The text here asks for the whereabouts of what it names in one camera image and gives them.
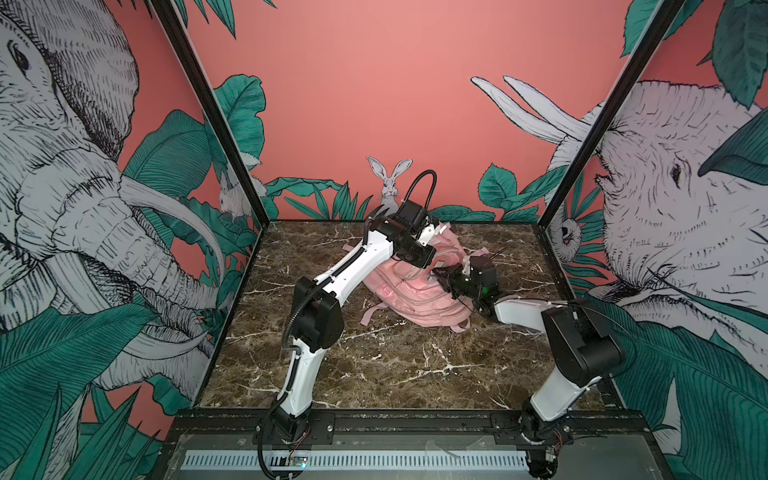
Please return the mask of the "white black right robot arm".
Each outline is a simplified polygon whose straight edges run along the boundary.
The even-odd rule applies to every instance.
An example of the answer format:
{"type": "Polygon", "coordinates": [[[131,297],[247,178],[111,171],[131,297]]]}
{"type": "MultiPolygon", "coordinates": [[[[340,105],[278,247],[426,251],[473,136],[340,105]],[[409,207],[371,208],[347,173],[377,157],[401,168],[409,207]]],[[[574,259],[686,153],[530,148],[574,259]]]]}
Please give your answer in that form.
{"type": "Polygon", "coordinates": [[[468,272],[460,266],[442,267],[434,276],[452,298],[470,301],[482,316],[546,336],[554,368],[525,407],[526,416],[540,424],[565,416],[589,387],[624,361],[609,318],[584,299],[547,301],[506,293],[493,267],[468,272]]]}

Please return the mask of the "pink student backpack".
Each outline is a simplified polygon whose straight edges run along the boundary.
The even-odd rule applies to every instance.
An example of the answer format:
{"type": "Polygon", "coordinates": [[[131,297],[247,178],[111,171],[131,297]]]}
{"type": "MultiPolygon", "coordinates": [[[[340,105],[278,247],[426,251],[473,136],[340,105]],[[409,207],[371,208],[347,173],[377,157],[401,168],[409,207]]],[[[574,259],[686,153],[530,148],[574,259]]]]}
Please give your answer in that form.
{"type": "Polygon", "coordinates": [[[471,309],[446,292],[433,274],[436,268],[467,266],[470,255],[448,223],[440,226],[429,244],[436,254],[426,269],[389,259],[363,280],[380,303],[363,314],[362,325],[368,325],[376,311],[389,309],[422,327],[448,327],[455,333],[470,328],[471,309]]]}

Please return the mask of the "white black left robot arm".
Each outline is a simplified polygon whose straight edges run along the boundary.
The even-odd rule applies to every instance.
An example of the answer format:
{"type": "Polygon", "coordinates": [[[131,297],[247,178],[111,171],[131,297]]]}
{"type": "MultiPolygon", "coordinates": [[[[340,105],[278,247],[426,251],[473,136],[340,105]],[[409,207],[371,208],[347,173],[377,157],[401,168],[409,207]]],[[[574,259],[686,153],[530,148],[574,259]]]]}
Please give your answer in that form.
{"type": "Polygon", "coordinates": [[[278,409],[290,419],[305,415],[327,351],[344,329],[342,307],[350,294],[377,267],[395,258],[420,269],[432,262],[431,239],[440,231],[428,219],[413,230],[392,218],[368,220],[361,241],[326,272],[295,285],[294,305],[281,348],[290,353],[289,370],[278,397],[278,409]]]}

